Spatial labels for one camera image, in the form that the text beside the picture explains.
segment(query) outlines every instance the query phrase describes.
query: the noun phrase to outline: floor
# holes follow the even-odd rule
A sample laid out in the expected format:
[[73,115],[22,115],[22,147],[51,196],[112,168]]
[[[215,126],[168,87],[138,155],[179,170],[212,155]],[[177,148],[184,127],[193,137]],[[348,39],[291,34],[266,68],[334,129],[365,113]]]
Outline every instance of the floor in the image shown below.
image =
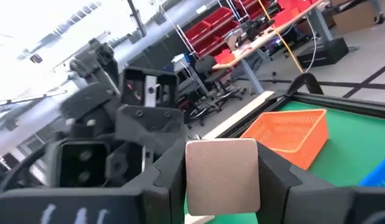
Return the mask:
[[[358,45],[359,50],[350,52],[335,65],[312,68],[310,72],[319,81],[362,82],[385,66],[385,23],[342,36],[348,45]],[[296,49],[294,53],[299,54],[306,47]],[[272,71],[277,72],[276,79],[279,80],[293,80],[299,74],[293,60],[285,58],[281,52],[274,55],[273,59],[273,62],[263,64],[260,70],[257,71],[259,78],[270,78]],[[385,83],[385,72],[371,83]],[[285,90],[288,87],[287,83],[261,82],[261,84],[265,90],[270,91]],[[238,81],[237,85],[250,86],[249,82],[246,81]],[[351,90],[351,88],[335,86],[323,86],[322,89],[326,95],[330,96],[343,96]],[[204,136],[256,97],[257,95],[244,95],[242,101],[232,100],[228,102],[220,113],[206,118],[204,127],[194,123],[189,132]],[[350,98],[385,102],[385,90],[361,89]]]

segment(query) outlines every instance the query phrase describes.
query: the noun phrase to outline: white cable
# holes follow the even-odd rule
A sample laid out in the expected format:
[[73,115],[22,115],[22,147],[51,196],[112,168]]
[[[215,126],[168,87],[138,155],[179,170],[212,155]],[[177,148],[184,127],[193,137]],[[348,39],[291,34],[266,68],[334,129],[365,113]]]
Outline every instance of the white cable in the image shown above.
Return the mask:
[[315,34],[315,31],[314,31],[314,29],[313,29],[313,26],[311,26],[311,22],[310,22],[309,18],[306,18],[306,20],[307,20],[307,22],[309,23],[311,32],[312,32],[312,34],[313,34],[313,41],[315,42],[315,49],[314,49],[314,51],[313,51],[313,58],[311,59],[310,65],[309,65],[309,67],[306,69],[305,73],[309,72],[309,70],[311,69],[311,66],[313,65],[313,62],[315,61],[316,51],[317,51],[317,43],[316,43],[316,34]]

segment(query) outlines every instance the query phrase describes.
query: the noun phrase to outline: cable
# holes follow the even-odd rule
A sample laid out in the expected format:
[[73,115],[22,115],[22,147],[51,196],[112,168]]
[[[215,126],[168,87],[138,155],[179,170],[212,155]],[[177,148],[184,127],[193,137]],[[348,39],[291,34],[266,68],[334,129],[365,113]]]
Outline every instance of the cable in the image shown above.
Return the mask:
[[[262,7],[263,11],[265,12],[265,15],[267,17],[268,20],[271,20],[272,18],[270,17],[270,15],[268,14],[267,10],[266,10],[266,7],[263,5],[262,1],[261,0],[258,0],[260,6]],[[284,44],[285,48],[287,48],[288,50],[288,53],[291,55],[293,61],[295,62],[295,65],[297,65],[298,69],[299,69],[299,72],[300,73],[303,73],[303,69],[302,67],[300,66],[297,58],[295,57],[295,55],[292,53],[292,50],[291,48],[288,46],[288,44],[286,43],[286,41],[284,40],[284,38],[282,38],[281,34],[279,33],[279,31],[277,30],[277,28],[272,25],[273,27],[273,30],[274,32],[278,35],[278,37],[280,38],[280,40],[282,41],[282,43]]]
[[0,184],[0,194],[6,191],[10,186],[14,185],[17,182],[19,174],[26,168],[29,168],[33,163],[39,160],[44,156],[46,149],[46,144],[38,148],[36,151],[32,152],[27,156],[23,161],[17,164],[15,168],[9,171],[4,180]]
[[314,51],[313,51],[313,58],[311,59],[310,65],[309,65],[309,67],[306,69],[305,73],[309,72],[309,69],[311,69],[311,66],[313,65],[313,62],[315,61],[316,51],[317,51],[317,43],[316,43],[316,34],[315,34],[315,31],[314,31],[314,29],[313,29],[313,26],[311,26],[311,22],[310,22],[309,19],[307,19],[307,22],[309,23],[311,32],[313,33],[313,41],[314,41],[314,43],[315,43],[315,49],[314,49]]

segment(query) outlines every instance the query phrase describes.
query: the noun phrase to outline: black cable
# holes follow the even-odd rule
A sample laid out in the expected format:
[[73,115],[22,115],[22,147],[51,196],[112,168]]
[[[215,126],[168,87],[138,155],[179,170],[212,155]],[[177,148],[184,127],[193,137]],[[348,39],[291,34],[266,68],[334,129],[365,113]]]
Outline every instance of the black cable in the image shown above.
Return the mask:
[[46,144],[38,148],[36,151],[32,152],[29,156],[27,156],[23,161],[18,163],[15,168],[13,168],[4,178],[4,180],[0,184],[0,194],[6,191],[7,188],[14,185],[17,182],[17,177],[19,174],[26,168],[29,168],[36,161],[38,161],[41,157],[44,156],[46,149]]

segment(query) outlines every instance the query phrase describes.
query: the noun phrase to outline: blue object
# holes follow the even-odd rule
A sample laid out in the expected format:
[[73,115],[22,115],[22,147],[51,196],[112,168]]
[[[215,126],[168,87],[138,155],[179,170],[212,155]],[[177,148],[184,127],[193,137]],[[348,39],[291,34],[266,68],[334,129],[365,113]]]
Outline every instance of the blue object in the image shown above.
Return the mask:
[[385,159],[359,185],[365,187],[385,187]]

